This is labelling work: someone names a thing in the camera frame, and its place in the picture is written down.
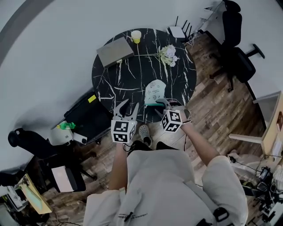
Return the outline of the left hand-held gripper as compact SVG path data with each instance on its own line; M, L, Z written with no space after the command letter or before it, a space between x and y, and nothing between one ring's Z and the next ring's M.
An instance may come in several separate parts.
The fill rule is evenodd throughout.
M136 132L136 118L139 103L136 103L133 112L125 116L130 100L126 99L118 104L111 120L111 137L115 143L130 143Z

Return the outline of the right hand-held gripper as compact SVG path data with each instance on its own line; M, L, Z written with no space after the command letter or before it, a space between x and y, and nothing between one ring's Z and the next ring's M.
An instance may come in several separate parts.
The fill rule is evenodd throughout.
M170 102L165 98L156 100L156 103L162 104L165 107L162 112L155 109L155 112L158 114L158 116L162 118L161 124L165 132L176 132L181 125L191 122L188 119L190 116L190 111L183 106L177 106L175 109L173 109ZM186 120L182 119L182 112L187 117Z

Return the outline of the person's right forearm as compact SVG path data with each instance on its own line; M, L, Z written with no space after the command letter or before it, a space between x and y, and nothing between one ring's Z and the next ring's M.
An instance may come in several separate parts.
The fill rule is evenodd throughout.
M220 154L214 147L195 129L192 123L186 123L181 126L181 129L192 142L197 154L202 162L208 166L210 161Z

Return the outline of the person's left forearm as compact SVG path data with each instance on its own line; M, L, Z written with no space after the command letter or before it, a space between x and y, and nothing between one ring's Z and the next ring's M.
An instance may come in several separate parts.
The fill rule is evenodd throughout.
M127 183L127 152L124 151L124 144L117 143L112 170L110 173L109 190L127 188Z

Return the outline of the round black marble table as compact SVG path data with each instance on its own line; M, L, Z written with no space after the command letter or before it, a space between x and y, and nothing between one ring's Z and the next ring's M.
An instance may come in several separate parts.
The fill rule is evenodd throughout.
M140 28L141 42L135 44L127 30L114 36L108 42L125 38L134 52L134 56L105 69L97 56L92 68L92 84L97 98L113 113L114 108L125 99L130 99L128 113L139 103L137 121L155 123L161 119L156 110L158 106L144 104L146 86L159 79L165 83L165 97L178 100L186 105L196 86L196 67L194 60L183 43L172 35L156 29ZM174 67L163 64L153 56L159 49L173 45L178 60Z

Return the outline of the black cabinet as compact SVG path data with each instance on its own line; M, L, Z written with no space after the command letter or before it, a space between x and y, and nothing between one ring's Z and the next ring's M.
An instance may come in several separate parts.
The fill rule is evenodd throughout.
M113 114L102 105L93 90L81 96L64 114L68 123L76 125L71 131L88 138L86 144L100 144L101 137L110 131L112 117Z

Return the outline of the green plastic bottle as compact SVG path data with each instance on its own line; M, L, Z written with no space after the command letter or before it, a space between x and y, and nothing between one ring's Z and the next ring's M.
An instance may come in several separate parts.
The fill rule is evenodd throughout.
M57 125L57 128L61 129L61 130L74 129L75 127L76 127L76 125L73 122L71 122L71 123L62 122L62 123Z

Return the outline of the grey flat box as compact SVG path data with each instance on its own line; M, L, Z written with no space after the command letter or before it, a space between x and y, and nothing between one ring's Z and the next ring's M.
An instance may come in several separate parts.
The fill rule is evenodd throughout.
M132 48L124 37L97 49L97 54L105 69L134 56Z

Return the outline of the white square box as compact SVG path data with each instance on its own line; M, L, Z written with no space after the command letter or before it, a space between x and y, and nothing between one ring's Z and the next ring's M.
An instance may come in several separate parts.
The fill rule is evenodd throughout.
M62 130L60 128L53 128L50 131L49 141L53 146L63 145L73 139L73 133L70 129Z

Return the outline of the person's white shirt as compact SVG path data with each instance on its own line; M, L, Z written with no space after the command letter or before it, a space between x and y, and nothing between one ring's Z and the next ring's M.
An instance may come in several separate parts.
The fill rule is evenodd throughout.
M202 187L181 150L133 151L127 164L127 189L90 195L83 226L197 226L202 220L217 226L218 207L229 213L222 225L245 226L246 196L227 157L210 161Z

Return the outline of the black office chair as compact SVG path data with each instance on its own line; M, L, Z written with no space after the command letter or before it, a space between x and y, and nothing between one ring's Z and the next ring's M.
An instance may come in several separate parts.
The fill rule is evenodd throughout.
M53 146L38 133L26 131L22 128L9 132L8 142L12 147L25 149L38 158L42 173L46 175L57 192L60 191L52 174L52 168L66 167L67 176L74 189L73 192L86 190L82 175L91 178L93 181L97 180L97 175L90 175L83 169L83 166L80 164L81 161L74 153L72 146L64 144Z
M234 90L233 77L236 77L241 83L248 82L256 72L254 65L249 57L260 54L262 58L265 55L260 48L253 44L254 50L249 53L244 53L238 44L241 42L241 26L242 15L240 14L240 6L231 0L222 0L226 7L226 11L222 14L224 28L224 42L219 43L211 33L207 32L208 36L217 44L219 56L212 53L209 58L215 58L221 65L221 68L210 75L210 79L214 79L219 74L226 72L230 82L229 92Z

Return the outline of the white folding rack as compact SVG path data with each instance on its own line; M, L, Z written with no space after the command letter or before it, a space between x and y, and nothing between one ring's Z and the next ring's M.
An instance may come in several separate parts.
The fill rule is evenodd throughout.
M223 1L214 1L212 2L212 4L210 4L209 6L205 7L199 17L201 20L203 21L207 21L212 19L213 15L217 12L217 10L220 8L220 6L223 4Z

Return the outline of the light wooden desk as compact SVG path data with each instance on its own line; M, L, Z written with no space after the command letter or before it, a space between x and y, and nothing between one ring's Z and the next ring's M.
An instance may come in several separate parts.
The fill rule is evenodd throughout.
M280 113L283 114L283 92L278 91L262 96L254 100L253 103L258 104L262 115L268 117L268 124L266 125L264 134L261 137L256 137L230 133L229 138L258 143L261 145L265 154L270 154L277 138L280 138L283 142L283 125L280 131L277 127L278 117Z

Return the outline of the small wooden table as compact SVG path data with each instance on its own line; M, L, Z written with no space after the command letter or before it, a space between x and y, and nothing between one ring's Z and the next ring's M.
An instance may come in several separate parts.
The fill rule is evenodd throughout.
M20 179L20 181L17 183L17 185L15 187L16 188L20 188L22 190L22 192L25 195L26 199L31 204L31 206L37 211L38 214L41 215L41 214L47 214L47 213L51 213L52 212L51 207L48 205L48 203L43 198L43 196L39 193L39 191L35 187L34 183L31 181L31 179L28 176L28 174L25 174ZM42 201L42 209L41 210L38 209L29 198L27 198L26 187L29 187L41 199L41 201Z

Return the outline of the pale green board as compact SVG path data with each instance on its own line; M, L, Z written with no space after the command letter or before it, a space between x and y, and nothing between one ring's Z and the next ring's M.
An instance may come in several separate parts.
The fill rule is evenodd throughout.
M29 188L26 187L27 198L29 198L38 209L42 209L41 199Z

